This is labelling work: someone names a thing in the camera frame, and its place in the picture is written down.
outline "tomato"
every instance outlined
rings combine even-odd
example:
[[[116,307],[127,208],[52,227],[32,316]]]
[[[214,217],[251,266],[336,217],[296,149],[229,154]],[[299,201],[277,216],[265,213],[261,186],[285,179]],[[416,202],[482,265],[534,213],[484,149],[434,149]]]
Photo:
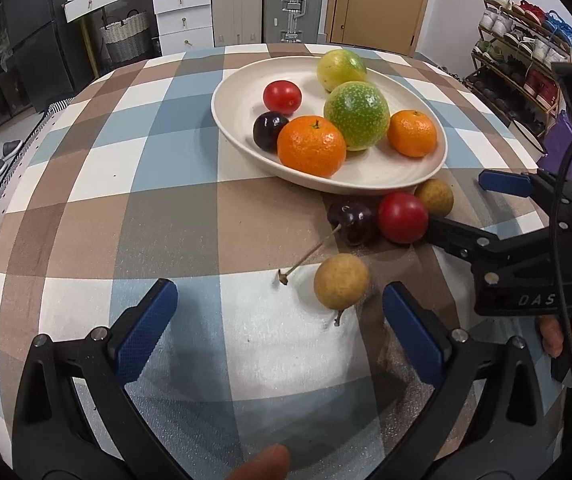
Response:
[[[264,104],[271,112],[290,115],[301,105],[301,90],[290,81],[273,81],[264,89]]]
[[[394,191],[380,203],[378,227],[391,242],[412,244],[428,229],[428,211],[416,196]]]

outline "gray suitcase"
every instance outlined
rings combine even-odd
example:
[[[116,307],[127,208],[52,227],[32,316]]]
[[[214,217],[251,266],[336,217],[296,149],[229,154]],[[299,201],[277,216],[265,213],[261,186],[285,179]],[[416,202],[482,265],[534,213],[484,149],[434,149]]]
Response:
[[[317,43],[322,0],[264,0],[265,43]]]

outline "cherry stem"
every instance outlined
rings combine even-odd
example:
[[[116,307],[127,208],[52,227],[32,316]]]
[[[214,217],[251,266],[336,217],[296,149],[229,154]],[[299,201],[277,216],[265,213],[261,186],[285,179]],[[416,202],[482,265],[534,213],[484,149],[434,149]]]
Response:
[[[339,326],[339,319],[342,317],[342,314],[343,314],[343,313],[344,313],[343,310],[340,310],[340,311],[337,313],[337,317],[335,318],[335,326]]]
[[[315,251],[317,251],[324,243],[326,243],[326,241],[335,236],[335,233],[339,231],[339,229],[342,228],[341,224],[337,224],[337,227],[335,229],[333,229],[330,234],[328,236],[325,236],[324,238],[322,238],[322,241],[320,241],[319,244],[317,244],[315,247],[313,247],[311,250],[309,250],[306,254],[304,254],[303,258],[301,260],[299,260],[295,265],[293,265],[289,270],[287,270],[286,272],[282,272],[282,270],[278,270],[277,271],[277,277],[279,278],[280,282],[283,283],[284,285],[288,285],[288,276],[290,275],[291,272],[293,272],[295,269],[297,269],[297,267],[299,267],[302,263],[304,263],[311,254],[313,254]]]

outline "black cable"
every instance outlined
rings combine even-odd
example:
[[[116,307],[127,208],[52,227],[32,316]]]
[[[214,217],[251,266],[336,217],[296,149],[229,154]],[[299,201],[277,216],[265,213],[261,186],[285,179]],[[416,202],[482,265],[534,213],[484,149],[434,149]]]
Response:
[[[562,270],[559,263],[559,247],[557,243],[557,236],[559,234],[559,225],[557,218],[559,216],[559,203],[564,192],[564,184],[566,183],[566,175],[568,168],[572,161],[572,142],[568,146],[566,153],[562,158],[557,172],[557,181],[555,183],[555,190],[553,194],[553,203],[550,208],[548,232],[550,234],[550,259],[554,270],[554,282],[557,289],[557,297],[559,304],[557,306],[562,332],[564,334],[564,341],[568,347],[571,358],[571,373],[572,373],[572,327],[570,325],[570,318],[568,317],[568,307],[566,306],[566,297],[564,295],[564,282],[562,281]]]

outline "oval plate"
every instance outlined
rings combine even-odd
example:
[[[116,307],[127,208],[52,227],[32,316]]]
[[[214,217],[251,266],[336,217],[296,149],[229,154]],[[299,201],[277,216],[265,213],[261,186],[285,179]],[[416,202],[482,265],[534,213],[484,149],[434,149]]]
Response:
[[[386,137],[362,152],[348,152],[346,162],[331,178],[302,173],[284,166],[276,154],[261,150],[253,141],[253,123],[266,111],[262,95],[268,83],[285,79],[301,89],[302,102],[293,117],[324,115],[327,92],[317,80],[319,57],[290,56],[257,61],[240,68],[215,88],[210,102],[212,116],[224,136],[263,170],[300,186],[337,194],[385,194],[416,186],[437,173],[446,160],[448,144],[444,127],[418,96],[400,83],[368,69],[368,81],[380,89],[394,114],[418,110],[437,129],[437,149],[414,159],[393,150]]]

